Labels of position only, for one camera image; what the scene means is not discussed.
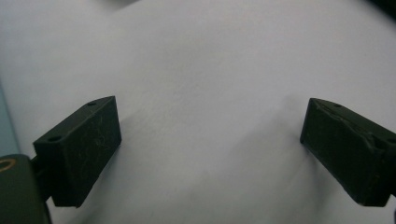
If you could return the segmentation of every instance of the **screw hole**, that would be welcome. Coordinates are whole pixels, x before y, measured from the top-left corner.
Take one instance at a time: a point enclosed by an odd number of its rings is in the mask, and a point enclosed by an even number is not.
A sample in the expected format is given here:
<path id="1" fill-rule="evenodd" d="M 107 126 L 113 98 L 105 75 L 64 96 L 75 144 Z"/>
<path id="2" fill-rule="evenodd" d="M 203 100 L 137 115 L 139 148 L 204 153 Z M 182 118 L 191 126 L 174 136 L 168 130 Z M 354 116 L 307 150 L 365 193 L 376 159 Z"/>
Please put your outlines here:
<path id="1" fill-rule="evenodd" d="M 49 138 L 49 142 L 56 142 L 56 141 L 59 141 L 59 140 L 61 140 L 61 136 L 55 136 L 55 137 L 51 137 L 51 138 Z"/>

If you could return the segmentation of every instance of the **black plastic part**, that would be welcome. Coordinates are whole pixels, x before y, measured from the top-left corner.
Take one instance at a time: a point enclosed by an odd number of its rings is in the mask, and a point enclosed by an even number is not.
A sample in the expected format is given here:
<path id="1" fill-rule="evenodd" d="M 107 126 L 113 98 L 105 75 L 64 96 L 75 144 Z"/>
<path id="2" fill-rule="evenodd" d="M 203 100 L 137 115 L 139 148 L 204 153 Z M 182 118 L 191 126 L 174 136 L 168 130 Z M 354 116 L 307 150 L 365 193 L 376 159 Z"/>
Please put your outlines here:
<path id="1" fill-rule="evenodd" d="M 37 170 L 47 169 L 51 183 L 42 197 L 80 207 L 120 142 L 116 98 L 85 104 L 34 142 Z"/>
<path id="2" fill-rule="evenodd" d="M 394 194 L 395 133 L 339 104 L 310 99 L 301 143 L 356 203 L 385 206 Z"/>
<path id="3" fill-rule="evenodd" d="M 9 155 L 0 158 L 0 223 L 51 223 L 27 156 Z"/>
<path id="4" fill-rule="evenodd" d="M 378 9 L 386 13 L 393 21 L 396 21 L 396 1 L 394 0 L 366 0 Z"/>
<path id="5" fill-rule="evenodd" d="M 37 181 L 38 190 L 43 202 L 45 202 L 53 192 L 53 183 L 50 179 L 50 168 L 41 162 L 38 157 L 31 160 L 35 180 Z"/>

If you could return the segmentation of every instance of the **gray surface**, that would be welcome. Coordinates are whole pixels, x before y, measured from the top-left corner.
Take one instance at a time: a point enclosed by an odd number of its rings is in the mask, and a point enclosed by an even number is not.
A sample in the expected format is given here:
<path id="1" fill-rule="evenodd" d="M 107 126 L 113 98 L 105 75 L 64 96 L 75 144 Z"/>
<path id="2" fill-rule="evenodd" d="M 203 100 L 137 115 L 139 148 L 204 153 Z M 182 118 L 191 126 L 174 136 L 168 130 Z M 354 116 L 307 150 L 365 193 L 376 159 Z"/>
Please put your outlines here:
<path id="1" fill-rule="evenodd" d="M 21 150 L 116 95 L 122 147 L 59 223 L 391 223 L 298 138 L 309 97 L 395 131 L 396 26 L 364 1 L 0 2 Z"/>
<path id="2" fill-rule="evenodd" d="M 15 139 L 14 128 L 7 111 L 3 90 L 0 85 L 0 157 L 19 153 L 18 143 Z"/>

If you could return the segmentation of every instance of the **textured surface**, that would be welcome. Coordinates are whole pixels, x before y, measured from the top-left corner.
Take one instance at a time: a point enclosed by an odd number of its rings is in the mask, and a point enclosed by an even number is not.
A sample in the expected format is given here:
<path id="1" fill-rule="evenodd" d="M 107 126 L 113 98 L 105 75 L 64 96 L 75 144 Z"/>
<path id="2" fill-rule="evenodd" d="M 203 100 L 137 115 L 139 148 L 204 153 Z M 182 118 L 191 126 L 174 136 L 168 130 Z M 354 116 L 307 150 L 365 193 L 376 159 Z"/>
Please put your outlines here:
<path id="1" fill-rule="evenodd" d="M 49 169 L 52 200 L 80 207 L 121 142 L 114 96 L 85 104 L 34 142 Z"/>
<path id="2" fill-rule="evenodd" d="M 342 105 L 311 99 L 300 140 L 357 203 L 385 206 L 395 188 L 395 133 Z"/>
<path id="3" fill-rule="evenodd" d="M 24 153 L 117 96 L 120 150 L 79 209 L 50 207 L 55 224 L 393 222 L 393 198 L 356 204 L 299 142 L 310 97 L 396 130 L 388 17 L 360 0 L 113 2 L 0 1 Z"/>

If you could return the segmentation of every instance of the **black block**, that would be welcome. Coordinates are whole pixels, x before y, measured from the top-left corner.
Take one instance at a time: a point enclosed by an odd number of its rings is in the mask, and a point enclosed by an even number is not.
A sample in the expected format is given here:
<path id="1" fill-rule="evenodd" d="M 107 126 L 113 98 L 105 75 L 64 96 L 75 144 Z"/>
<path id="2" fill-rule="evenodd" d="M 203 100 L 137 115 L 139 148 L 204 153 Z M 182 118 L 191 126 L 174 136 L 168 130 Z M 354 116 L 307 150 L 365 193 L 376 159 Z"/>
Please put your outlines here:
<path id="1" fill-rule="evenodd" d="M 385 206 L 394 194 L 395 133 L 341 105 L 310 99 L 301 142 L 355 202 Z"/>
<path id="2" fill-rule="evenodd" d="M 121 142 L 114 96 L 85 104 L 34 142 L 56 206 L 80 207 Z"/>

